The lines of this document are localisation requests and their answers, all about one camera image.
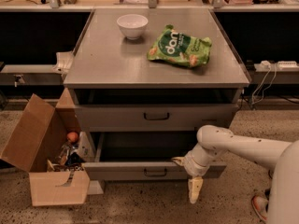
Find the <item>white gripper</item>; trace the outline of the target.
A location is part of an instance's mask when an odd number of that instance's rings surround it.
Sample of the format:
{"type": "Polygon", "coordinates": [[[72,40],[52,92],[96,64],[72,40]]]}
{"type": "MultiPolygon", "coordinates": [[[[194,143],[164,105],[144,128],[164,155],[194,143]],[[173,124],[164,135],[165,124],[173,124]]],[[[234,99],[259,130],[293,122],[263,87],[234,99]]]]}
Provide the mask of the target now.
{"type": "Polygon", "coordinates": [[[225,149],[198,142],[184,157],[173,157],[171,159],[176,165],[183,166],[187,174],[192,176],[188,180],[190,203],[196,203],[199,198],[204,183],[203,178],[200,176],[204,176],[211,163],[225,152],[225,149]]]}

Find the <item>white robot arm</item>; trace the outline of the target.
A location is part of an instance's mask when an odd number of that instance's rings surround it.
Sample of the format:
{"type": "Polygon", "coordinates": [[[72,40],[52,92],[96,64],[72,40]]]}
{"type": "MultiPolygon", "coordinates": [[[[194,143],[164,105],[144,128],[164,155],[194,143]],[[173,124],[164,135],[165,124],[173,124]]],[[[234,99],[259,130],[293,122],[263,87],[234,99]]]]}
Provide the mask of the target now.
{"type": "Polygon", "coordinates": [[[225,151],[272,170],[266,224],[299,224],[299,141],[284,142],[235,135],[226,128],[205,125],[197,132],[197,144],[183,157],[174,157],[190,176],[189,200],[195,203],[203,176],[225,151]]]}

